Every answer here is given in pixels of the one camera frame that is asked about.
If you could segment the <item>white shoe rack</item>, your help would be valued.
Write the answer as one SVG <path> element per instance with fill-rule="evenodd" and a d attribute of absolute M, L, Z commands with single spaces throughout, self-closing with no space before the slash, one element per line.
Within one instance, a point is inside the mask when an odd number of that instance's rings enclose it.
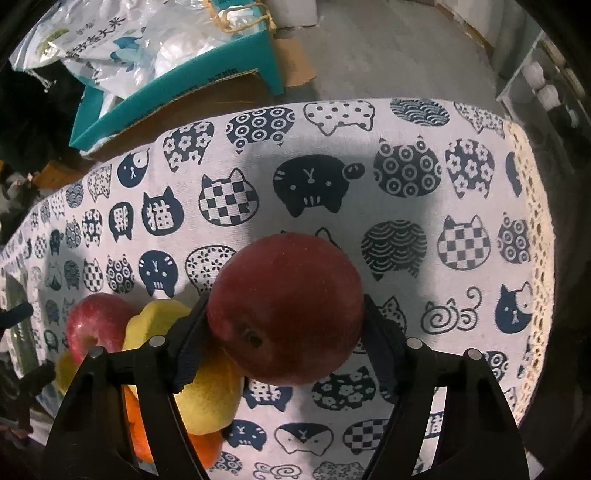
<path fill-rule="evenodd" d="M 545 32 L 537 34 L 497 101 L 514 121 L 551 136 L 575 165 L 588 162 L 590 89 Z"/>

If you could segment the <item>cat pattern tablecloth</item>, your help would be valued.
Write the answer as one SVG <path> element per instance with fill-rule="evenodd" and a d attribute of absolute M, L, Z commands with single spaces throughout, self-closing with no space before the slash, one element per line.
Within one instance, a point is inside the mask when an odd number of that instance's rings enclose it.
<path fill-rule="evenodd" d="M 280 233 L 352 261 L 360 338 L 313 383 L 238 366 L 238 412 L 206 479 L 529 477 L 519 426 L 552 318 L 548 200 L 523 129 L 458 102 L 257 108 L 97 164 L 1 249 L 2 310 L 33 307 L 10 344 L 14 375 L 56 366 L 83 298 L 191 311 L 233 255 Z"/>

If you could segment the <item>clear plastic bag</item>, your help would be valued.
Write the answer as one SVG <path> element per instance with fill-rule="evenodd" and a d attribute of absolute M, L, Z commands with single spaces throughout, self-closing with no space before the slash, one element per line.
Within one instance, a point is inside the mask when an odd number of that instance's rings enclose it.
<path fill-rule="evenodd" d="M 177 4 L 193 10 L 204 10 L 213 25 L 222 33 L 235 34 L 263 25 L 270 33 L 276 32 L 276 23 L 269 6 L 254 1 L 245 4 L 218 6 L 215 1 L 177 1 Z"/>

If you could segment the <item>yellow-green pear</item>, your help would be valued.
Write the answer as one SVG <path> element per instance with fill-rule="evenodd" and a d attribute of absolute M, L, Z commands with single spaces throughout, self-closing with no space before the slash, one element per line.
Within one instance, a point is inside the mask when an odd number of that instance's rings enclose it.
<path fill-rule="evenodd" d="M 155 335 L 164 335 L 190 309 L 173 299 L 149 302 L 126 326 L 123 350 L 133 350 Z M 206 435 L 231 424 L 242 397 L 243 374 L 214 340 L 207 339 L 192 383 L 174 396 L 185 429 Z"/>

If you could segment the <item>red apple with stem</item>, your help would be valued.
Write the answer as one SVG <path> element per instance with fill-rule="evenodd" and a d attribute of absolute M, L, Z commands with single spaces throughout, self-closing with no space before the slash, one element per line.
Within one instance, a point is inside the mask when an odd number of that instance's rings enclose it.
<path fill-rule="evenodd" d="M 66 322 L 66 339 L 71 356 L 80 364 L 94 346 L 108 353 L 122 348 L 126 326 L 136 310 L 113 294 L 95 293 L 83 298 L 70 311 Z"/>

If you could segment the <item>large orange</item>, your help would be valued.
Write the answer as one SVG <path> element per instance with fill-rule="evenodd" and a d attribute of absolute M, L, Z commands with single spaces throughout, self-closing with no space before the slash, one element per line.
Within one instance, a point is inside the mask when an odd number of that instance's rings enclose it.
<path fill-rule="evenodd" d="M 122 391 L 124 394 L 127 427 L 135 456 L 144 462 L 154 463 L 143 426 L 138 400 L 127 386 L 124 386 Z M 206 435 L 189 434 L 189 440 L 204 468 L 210 468 L 217 462 L 221 454 L 221 445 L 223 442 L 221 431 Z"/>

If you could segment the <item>white rice bag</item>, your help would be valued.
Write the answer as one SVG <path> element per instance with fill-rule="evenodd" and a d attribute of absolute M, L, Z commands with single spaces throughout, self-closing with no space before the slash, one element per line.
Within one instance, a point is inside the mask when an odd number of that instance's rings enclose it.
<path fill-rule="evenodd" d="M 173 7 L 190 13 L 199 1 L 59 1 L 29 30 L 9 57 L 15 71 L 59 62 L 84 85 L 126 99 L 149 23 Z"/>

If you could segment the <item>dark red apple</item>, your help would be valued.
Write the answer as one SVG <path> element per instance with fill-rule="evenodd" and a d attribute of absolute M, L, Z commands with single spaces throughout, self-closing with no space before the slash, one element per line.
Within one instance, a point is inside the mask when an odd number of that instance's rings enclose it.
<path fill-rule="evenodd" d="M 363 285 L 329 241 L 280 233 L 239 250 L 207 302 L 211 333 L 252 379 L 313 383 L 352 355 L 363 322 Z"/>

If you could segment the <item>small yellow pear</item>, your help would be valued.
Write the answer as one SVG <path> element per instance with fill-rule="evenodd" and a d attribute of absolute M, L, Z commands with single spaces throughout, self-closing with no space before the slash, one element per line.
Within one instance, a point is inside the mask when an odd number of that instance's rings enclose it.
<path fill-rule="evenodd" d="M 55 384 L 62 396 L 66 395 L 79 366 L 80 363 L 74 359 L 69 349 L 59 356 L 55 366 Z"/>

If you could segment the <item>teal cardboard box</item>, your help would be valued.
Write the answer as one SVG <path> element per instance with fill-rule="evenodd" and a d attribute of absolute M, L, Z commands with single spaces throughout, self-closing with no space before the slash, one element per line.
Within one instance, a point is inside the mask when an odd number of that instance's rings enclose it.
<path fill-rule="evenodd" d="M 103 139 L 116 135 L 181 96 L 217 81 L 242 74 L 256 73 L 270 94 L 283 94 L 283 80 L 273 52 L 271 33 L 273 16 L 260 2 L 215 1 L 221 11 L 215 18 L 225 21 L 230 12 L 250 8 L 259 30 L 233 38 L 228 43 L 201 54 L 163 76 L 150 81 L 105 114 L 100 110 L 104 94 L 91 86 L 85 88 L 74 120 L 69 145 L 89 151 Z"/>

